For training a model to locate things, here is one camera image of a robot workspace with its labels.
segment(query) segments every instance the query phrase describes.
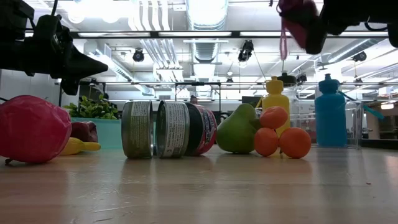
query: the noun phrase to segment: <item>yellow banana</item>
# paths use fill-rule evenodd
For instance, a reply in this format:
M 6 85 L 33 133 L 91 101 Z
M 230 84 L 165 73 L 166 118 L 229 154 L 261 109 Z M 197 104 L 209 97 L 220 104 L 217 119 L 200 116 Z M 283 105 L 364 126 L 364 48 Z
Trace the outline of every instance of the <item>yellow banana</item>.
M 61 152 L 61 156 L 78 154 L 81 151 L 98 151 L 101 145 L 97 142 L 82 142 L 77 138 L 69 138 L 67 145 Z

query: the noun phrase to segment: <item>can label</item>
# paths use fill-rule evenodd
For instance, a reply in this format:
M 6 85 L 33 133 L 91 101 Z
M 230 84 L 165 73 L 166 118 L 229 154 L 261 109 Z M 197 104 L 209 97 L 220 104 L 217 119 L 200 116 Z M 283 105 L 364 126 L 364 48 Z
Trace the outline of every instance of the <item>can label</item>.
M 186 106 L 183 103 L 166 103 L 167 130 L 163 157 L 180 157 L 185 151 Z
M 150 102 L 126 103 L 127 111 L 122 117 L 122 142 L 124 153 L 129 158 L 152 157 L 150 148 Z
M 210 150 L 214 145 L 217 132 L 216 118 L 214 114 L 202 106 L 197 106 L 203 121 L 203 134 L 202 140 L 195 155 L 203 154 Z

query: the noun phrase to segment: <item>fluorescent light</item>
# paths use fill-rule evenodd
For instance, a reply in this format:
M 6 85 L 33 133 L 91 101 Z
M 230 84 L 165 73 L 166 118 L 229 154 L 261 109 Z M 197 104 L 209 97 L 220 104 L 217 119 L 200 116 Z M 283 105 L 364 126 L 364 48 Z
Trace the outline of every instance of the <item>fluorescent light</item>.
M 391 103 L 385 104 L 385 105 L 381 105 L 381 109 L 382 110 L 390 110 L 390 109 L 393 109 L 393 108 L 394 108 L 394 105 L 391 104 Z
M 148 32 L 79 32 L 79 37 L 150 37 Z
M 131 85 L 131 82 L 107 82 L 106 85 Z
M 216 43 L 228 43 L 229 40 L 183 40 L 184 43 L 186 44 L 216 44 Z
M 279 31 L 249 31 L 249 32 L 241 32 L 241 37 L 280 37 Z
M 175 85 L 174 82 L 139 82 L 140 85 Z
M 280 37 L 281 32 L 279 31 L 245 31 L 241 32 L 241 37 Z M 290 32 L 286 32 L 287 37 L 291 37 Z M 356 37 L 356 36 L 370 36 L 370 37 L 388 37 L 387 32 L 371 32 L 371 31 L 345 31 L 339 35 L 339 37 Z
M 224 82 L 224 83 L 221 83 L 222 85 L 257 85 L 257 83 L 254 83 L 254 82 L 241 82 L 241 83 L 238 83 L 238 82 L 230 82 L 230 83 L 227 83 L 227 82 Z
M 339 35 L 340 37 L 351 37 L 351 36 L 375 36 L 375 37 L 388 37 L 387 31 L 373 32 L 373 31 L 344 31 Z
M 387 101 L 387 102 L 383 102 L 381 104 L 384 105 L 384 104 L 390 104 L 390 103 L 395 103 L 395 102 L 397 102 L 397 101 L 396 100 L 390 100 L 390 101 Z
M 191 32 L 159 32 L 160 37 L 230 37 L 232 32 L 191 31 Z

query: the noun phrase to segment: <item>yellow bottle cap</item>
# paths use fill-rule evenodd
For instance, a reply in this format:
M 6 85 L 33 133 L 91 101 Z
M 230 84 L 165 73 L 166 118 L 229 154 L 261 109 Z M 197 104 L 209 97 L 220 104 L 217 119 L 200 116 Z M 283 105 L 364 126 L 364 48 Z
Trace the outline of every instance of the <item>yellow bottle cap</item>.
M 271 81 L 267 82 L 266 87 L 268 93 L 278 94 L 284 90 L 284 83 L 278 80 L 278 77 L 271 77 Z

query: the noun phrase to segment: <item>orange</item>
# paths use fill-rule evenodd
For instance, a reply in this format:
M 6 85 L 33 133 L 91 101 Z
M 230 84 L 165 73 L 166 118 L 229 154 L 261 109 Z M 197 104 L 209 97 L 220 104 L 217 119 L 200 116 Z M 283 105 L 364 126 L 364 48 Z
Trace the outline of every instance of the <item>orange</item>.
M 260 123 L 265 128 L 278 129 L 286 123 L 288 116 L 286 110 L 280 106 L 271 106 L 262 112 Z
M 293 159 L 300 159 L 311 149 L 310 135 L 300 128 L 288 128 L 279 138 L 280 150 Z
M 278 149 L 276 132 L 270 128 L 260 128 L 254 135 L 254 149 L 262 156 L 270 156 Z

